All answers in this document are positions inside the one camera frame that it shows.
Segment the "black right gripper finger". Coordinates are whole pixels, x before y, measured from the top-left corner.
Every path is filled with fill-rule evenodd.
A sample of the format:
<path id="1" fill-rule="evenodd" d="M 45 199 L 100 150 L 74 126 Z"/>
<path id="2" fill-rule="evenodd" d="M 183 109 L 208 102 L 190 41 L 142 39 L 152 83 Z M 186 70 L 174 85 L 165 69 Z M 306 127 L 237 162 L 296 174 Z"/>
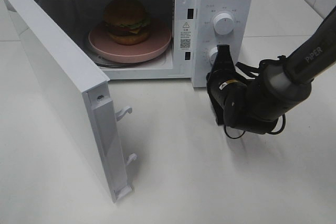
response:
<path id="1" fill-rule="evenodd" d="M 214 61 L 214 70 L 235 71 L 235 65 L 230 54 L 229 45 L 217 45 L 217 56 Z"/>
<path id="2" fill-rule="evenodd" d="M 215 120 L 217 125 L 224 125 L 224 110 L 223 108 L 217 103 L 212 103 L 212 108 L 215 114 Z"/>

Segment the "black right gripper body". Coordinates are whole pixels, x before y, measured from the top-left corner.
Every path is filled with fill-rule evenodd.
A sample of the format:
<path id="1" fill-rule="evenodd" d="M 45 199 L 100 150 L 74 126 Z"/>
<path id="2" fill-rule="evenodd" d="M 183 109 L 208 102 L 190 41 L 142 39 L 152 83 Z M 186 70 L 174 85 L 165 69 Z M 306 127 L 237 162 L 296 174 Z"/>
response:
<path id="1" fill-rule="evenodd" d="M 248 79 L 232 62 L 216 62 L 206 77 L 209 99 L 214 109 L 243 109 Z"/>

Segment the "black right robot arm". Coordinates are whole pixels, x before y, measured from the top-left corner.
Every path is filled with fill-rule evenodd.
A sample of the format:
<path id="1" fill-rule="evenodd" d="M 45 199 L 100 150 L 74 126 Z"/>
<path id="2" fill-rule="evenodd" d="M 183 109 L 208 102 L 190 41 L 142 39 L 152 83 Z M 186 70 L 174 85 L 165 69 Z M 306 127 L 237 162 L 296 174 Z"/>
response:
<path id="1" fill-rule="evenodd" d="M 307 99 L 315 77 L 335 64 L 335 10 L 290 56 L 264 59 L 257 68 L 233 63 L 229 45 L 218 45 L 206 76 L 216 123 L 256 134 L 279 134 L 286 112 Z"/>

